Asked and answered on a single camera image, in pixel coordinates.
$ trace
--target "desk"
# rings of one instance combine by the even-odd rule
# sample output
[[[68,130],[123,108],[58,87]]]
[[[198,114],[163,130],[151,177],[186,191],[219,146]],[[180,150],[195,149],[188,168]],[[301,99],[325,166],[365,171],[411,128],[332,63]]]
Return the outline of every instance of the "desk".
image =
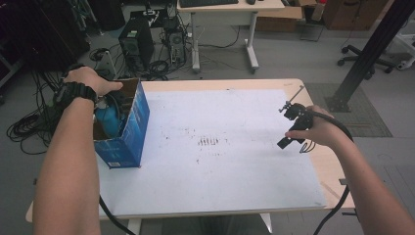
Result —
[[[250,5],[246,0],[240,0],[238,4],[206,6],[195,8],[181,8],[177,2],[177,11],[191,14],[192,32],[194,35],[192,44],[192,62],[193,71],[200,72],[201,65],[199,62],[199,46],[196,32],[196,25],[203,22],[209,25],[249,25],[250,37],[245,39],[248,56],[251,62],[253,72],[259,69],[259,65],[254,52],[254,32],[256,25],[256,17],[258,11],[277,11],[284,8],[280,0],[264,0],[256,1],[254,5]]]
[[[237,91],[237,90],[252,90],[252,91],[260,91],[260,90],[282,90],[285,92],[285,96],[283,97],[283,100],[281,102],[285,102],[285,100],[290,99],[298,90],[299,87],[303,85],[302,82],[298,79],[245,79],[245,80],[190,80],[190,81],[153,81],[153,82],[143,82],[143,87],[145,92],[150,94],[151,92],[177,92],[177,91]],[[297,103],[304,104],[306,106],[311,105],[311,100],[309,98],[308,93],[303,90],[299,94],[299,96],[293,101]],[[275,105],[275,111],[280,109],[280,105]],[[183,134],[186,134],[186,131],[193,131],[193,130],[183,130]],[[271,142],[278,142],[283,136],[284,130],[281,130],[281,133],[273,133],[270,132],[266,136],[264,136],[266,139],[269,139]],[[293,147],[297,150],[300,149],[300,145],[297,143],[292,143],[289,147]],[[171,185],[163,185],[163,184],[170,184],[170,179],[164,177],[164,172],[160,172],[159,174],[156,174],[153,171],[153,174],[151,177],[147,178],[143,181],[143,178],[141,178],[140,182],[140,188],[129,188],[135,180],[133,178],[136,178],[134,176],[137,176],[137,174],[140,174],[141,172],[145,173],[146,170],[152,167],[152,165],[157,164],[160,166],[160,168],[167,169],[166,165],[171,167],[178,167],[177,164],[175,164],[176,161],[172,160],[166,160],[166,163],[161,162],[159,156],[150,156],[149,153],[155,152],[154,148],[147,149],[147,153],[143,153],[143,159],[142,159],[142,167],[141,168],[130,168],[130,169],[111,169],[109,170],[107,166],[101,161],[101,159],[98,160],[99,162],[99,169],[100,169],[100,181],[101,181],[101,189],[102,189],[102,196],[103,199],[106,201],[109,209],[112,211],[112,213],[115,216],[118,216],[120,218],[130,218],[131,224],[137,221],[137,219],[134,218],[151,218],[151,217],[166,217],[166,216],[186,216],[186,215],[206,215],[206,214],[233,214],[233,213],[270,213],[270,212],[283,212],[283,211],[292,211],[292,210],[320,210],[323,208],[322,205],[313,205],[313,202],[299,202],[299,205],[297,204],[290,204],[287,207],[281,207],[281,205],[276,205],[274,200],[277,198],[281,198],[278,195],[280,195],[284,190],[281,190],[281,188],[278,187],[272,187],[272,183],[274,179],[270,178],[268,181],[265,179],[264,181],[264,188],[259,188],[258,191],[253,191],[251,188],[246,188],[244,191],[236,192],[234,194],[234,197],[236,202],[243,202],[244,198],[247,197],[239,197],[239,195],[242,194],[251,194],[253,198],[257,199],[257,202],[255,201],[250,202],[249,204],[241,204],[236,205],[235,207],[229,208],[227,205],[223,206],[220,204],[212,204],[212,200],[207,200],[203,202],[201,201],[195,201],[193,198],[186,198],[188,195],[195,195],[199,192],[203,193],[209,193],[214,191],[209,191],[209,189],[204,188],[205,186],[209,186],[208,182],[200,182],[199,184],[186,184],[186,187],[183,187],[183,185],[177,184],[177,189],[181,188],[187,189],[187,192],[182,192],[182,195],[180,197],[183,197],[184,202],[177,201],[177,197],[169,197],[170,195],[179,195],[177,192],[171,192]],[[263,161],[271,161],[267,162],[272,164],[272,161],[274,158],[277,158],[279,155],[284,155],[286,153],[287,149],[284,151],[278,150],[275,148],[275,153],[271,153],[271,158],[261,159],[258,160],[263,164]],[[255,156],[263,156],[264,152],[261,151],[261,153],[252,153]],[[339,183],[339,178],[344,178],[343,171],[340,167],[340,164],[333,154],[333,152],[322,146],[316,146],[316,148],[310,153],[310,160],[312,163],[312,166],[315,169],[317,178],[316,182],[319,182],[321,185],[321,189],[323,191],[324,199],[326,201],[325,208],[331,209],[334,207],[334,205],[339,201],[340,196],[342,195],[344,191],[344,186],[342,186]],[[301,155],[302,158],[307,158],[307,155]],[[220,167],[221,163],[228,163],[228,162],[222,162],[223,159],[219,156],[212,156],[214,161],[208,162],[211,164],[216,164],[215,167]],[[229,168],[235,168],[240,163],[251,163],[247,160],[239,160],[240,162],[234,163],[234,165],[231,165],[232,167]],[[199,162],[196,163],[196,159],[193,162],[193,167],[195,165],[198,165]],[[192,176],[191,174],[191,166],[190,167],[183,167],[181,170],[189,170],[189,177],[196,177]],[[235,171],[234,173],[240,174],[240,177],[244,177],[246,174],[242,171]],[[125,178],[130,177],[131,180],[128,181],[121,181]],[[300,185],[301,182],[298,182],[299,185],[293,185],[295,190],[298,191],[307,191],[310,190],[310,188],[307,188],[307,185]],[[214,194],[210,194],[211,197],[221,197],[222,195],[225,195],[229,192],[222,192],[222,191],[216,191]],[[142,198],[141,196],[143,194],[146,194],[146,197],[149,197],[149,195],[152,197],[150,199],[146,199],[145,202],[136,202],[131,203],[131,198],[134,200],[138,200],[139,198]],[[262,201],[268,200],[266,204],[262,204]],[[207,207],[200,207],[202,203],[205,203]],[[351,197],[348,197],[346,203],[344,204],[344,208],[353,208],[353,202],[351,200]],[[105,215],[103,212],[100,212],[101,218],[104,218]],[[31,221],[31,210],[29,210],[26,219],[28,221]]]

